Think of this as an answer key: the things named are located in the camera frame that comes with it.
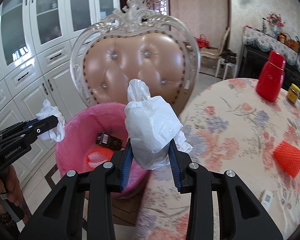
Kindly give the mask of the left hand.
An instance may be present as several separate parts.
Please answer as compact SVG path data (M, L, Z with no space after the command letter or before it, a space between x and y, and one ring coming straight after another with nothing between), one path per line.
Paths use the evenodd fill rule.
M16 206L19 206L23 201L19 179L12 165L8 167L7 177L4 179L4 182L0 179L0 194L4 192L7 193L7 199ZM0 202L0 214L5 213L6 210Z

